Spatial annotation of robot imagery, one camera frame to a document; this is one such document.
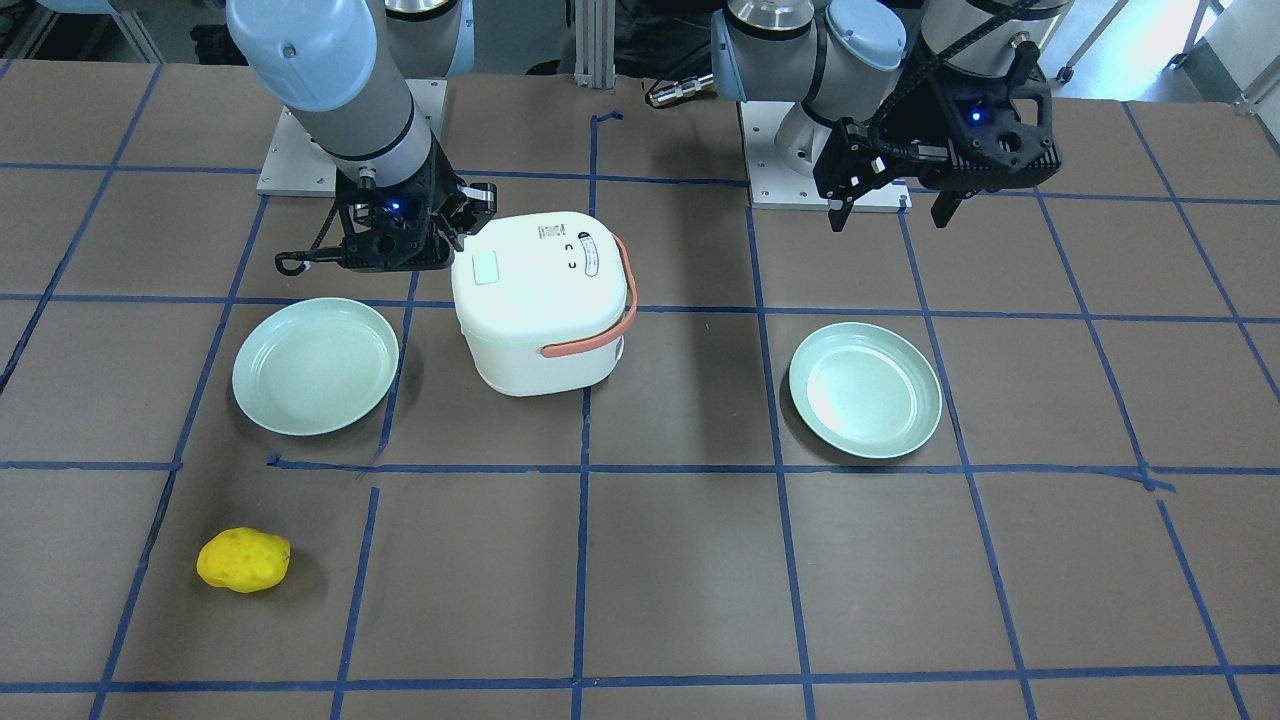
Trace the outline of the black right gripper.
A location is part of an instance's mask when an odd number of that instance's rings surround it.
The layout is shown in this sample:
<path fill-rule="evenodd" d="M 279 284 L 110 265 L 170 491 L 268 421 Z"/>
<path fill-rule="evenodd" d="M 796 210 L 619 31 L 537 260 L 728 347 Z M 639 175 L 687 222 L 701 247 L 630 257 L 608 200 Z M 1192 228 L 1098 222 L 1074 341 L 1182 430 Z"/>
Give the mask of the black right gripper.
<path fill-rule="evenodd" d="M 497 214 L 498 188 L 489 182 L 467 184 L 460 178 L 438 181 L 431 192 L 431 232 L 453 251 L 479 233 Z"/>

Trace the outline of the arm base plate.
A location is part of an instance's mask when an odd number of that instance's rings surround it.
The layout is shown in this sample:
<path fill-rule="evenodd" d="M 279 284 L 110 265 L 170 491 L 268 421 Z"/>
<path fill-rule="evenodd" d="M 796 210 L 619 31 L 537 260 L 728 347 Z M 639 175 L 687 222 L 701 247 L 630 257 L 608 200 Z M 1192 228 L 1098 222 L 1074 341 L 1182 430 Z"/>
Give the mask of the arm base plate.
<path fill-rule="evenodd" d="M 797 102 L 740 102 L 750 204 L 760 210 L 826 211 L 813 168 L 829 128 Z"/>
<path fill-rule="evenodd" d="M 408 79 L 415 102 L 438 140 L 444 136 L 448 81 Z M 333 199 L 338 170 L 310 133 L 284 108 L 265 152 L 256 192 L 268 197 Z"/>

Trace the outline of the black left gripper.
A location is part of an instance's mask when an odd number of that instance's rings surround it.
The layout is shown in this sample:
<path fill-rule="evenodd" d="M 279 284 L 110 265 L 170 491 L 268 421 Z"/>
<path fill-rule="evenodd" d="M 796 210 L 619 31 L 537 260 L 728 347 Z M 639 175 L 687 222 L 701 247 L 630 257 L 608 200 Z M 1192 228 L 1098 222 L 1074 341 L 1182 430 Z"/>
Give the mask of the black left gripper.
<path fill-rule="evenodd" d="M 828 200 L 829 228 L 838 233 L 845 229 L 855 200 L 892 181 L 919 176 L 947 161 L 948 147 L 943 143 L 890 142 L 874 129 L 841 118 L 817 156 L 812 176 L 819 196 Z M 965 192 L 938 191 L 931 205 L 934 227 L 947 228 L 965 201 Z"/>

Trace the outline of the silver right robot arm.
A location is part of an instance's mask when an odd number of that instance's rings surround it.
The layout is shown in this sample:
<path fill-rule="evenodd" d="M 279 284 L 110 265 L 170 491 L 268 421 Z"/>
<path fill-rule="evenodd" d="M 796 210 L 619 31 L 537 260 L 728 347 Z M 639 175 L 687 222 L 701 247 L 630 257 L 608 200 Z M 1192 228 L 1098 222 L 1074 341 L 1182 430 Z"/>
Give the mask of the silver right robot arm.
<path fill-rule="evenodd" d="M 279 252 L 282 274 L 443 269 L 497 214 L 494 184 L 454 172 L 410 87 L 471 69 L 471 3 L 228 1 L 225 18 L 247 65 L 335 165 L 326 222 L 342 240 Z"/>

